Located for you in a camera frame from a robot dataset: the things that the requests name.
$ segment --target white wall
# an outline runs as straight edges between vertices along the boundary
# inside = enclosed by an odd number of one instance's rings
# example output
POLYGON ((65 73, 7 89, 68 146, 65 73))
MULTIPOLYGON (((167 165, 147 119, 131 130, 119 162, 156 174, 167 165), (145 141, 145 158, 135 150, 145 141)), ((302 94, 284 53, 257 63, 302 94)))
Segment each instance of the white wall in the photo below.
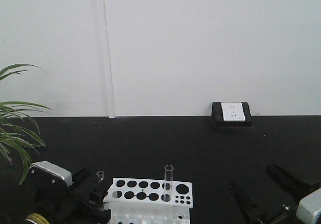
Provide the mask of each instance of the white wall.
POLYGON ((107 0, 117 116, 321 115, 321 0, 107 0))
POLYGON ((321 115, 321 0, 0 0, 0 101, 45 116, 321 115))
POLYGON ((1 81, 0 101, 52 109, 41 116, 108 116, 106 39, 103 0, 0 0, 0 67, 47 73, 1 81))

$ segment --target wall socket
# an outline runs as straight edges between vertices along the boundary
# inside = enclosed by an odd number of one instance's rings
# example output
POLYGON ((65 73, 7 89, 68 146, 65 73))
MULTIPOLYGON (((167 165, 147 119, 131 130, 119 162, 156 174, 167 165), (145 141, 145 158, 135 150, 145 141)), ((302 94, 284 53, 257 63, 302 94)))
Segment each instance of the wall socket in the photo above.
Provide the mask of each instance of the wall socket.
POLYGON ((212 119, 217 127, 250 127, 253 123, 247 102, 214 102, 212 119))
POLYGON ((224 121, 245 121, 241 102, 222 102, 221 107, 224 121))

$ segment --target test tube rack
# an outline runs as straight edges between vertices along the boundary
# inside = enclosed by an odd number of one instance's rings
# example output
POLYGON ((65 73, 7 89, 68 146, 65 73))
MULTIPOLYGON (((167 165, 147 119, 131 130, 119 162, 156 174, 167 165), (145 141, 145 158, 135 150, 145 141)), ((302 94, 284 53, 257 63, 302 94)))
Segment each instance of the test tube rack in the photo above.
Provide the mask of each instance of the test tube rack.
POLYGON ((192 184, 173 181, 169 201, 164 201, 164 180, 113 178, 104 198, 111 210, 110 224, 190 224, 192 184))

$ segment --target glass test tube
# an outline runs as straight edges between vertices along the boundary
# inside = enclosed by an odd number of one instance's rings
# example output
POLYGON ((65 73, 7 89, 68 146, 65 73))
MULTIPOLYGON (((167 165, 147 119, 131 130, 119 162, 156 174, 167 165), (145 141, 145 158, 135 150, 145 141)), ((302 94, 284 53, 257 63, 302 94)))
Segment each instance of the glass test tube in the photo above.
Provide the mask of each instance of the glass test tube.
POLYGON ((165 166, 165 178, 164 178, 164 201, 168 202, 172 196, 172 185, 173 185, 173 171, 172 165, 165 166))
POLYGON ((97 175, 97 181, 98 181, 98 183, 105 178, 105 173, 104 173, 102 170, 98 171, 98 172, 96 173, 96 175, 97 175))

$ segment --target black tabletop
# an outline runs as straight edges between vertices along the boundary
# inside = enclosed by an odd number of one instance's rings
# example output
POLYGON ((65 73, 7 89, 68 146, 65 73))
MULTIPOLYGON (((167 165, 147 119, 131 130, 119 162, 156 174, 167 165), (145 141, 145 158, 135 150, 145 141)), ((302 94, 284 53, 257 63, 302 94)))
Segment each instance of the black tabletop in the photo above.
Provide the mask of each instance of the black tabletop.
MULTIPOLYGON (((271 163, 321 180, 321 116, 254 117, 246 128, 215 128, 210 117, 36 120, 47 147, 32 154, 34 161, 146 179, 163 179, 164 166, 173 165, 174 180, 193 185, 191 223, 245 223, 231 181, 267 211, 295 205, 265 173, 271 163)), ((0 218, 19 223, 34 205, 35 188, 28 179, 18 186, 20 160, 14 161, 10 166, 1 158, 0 218)))

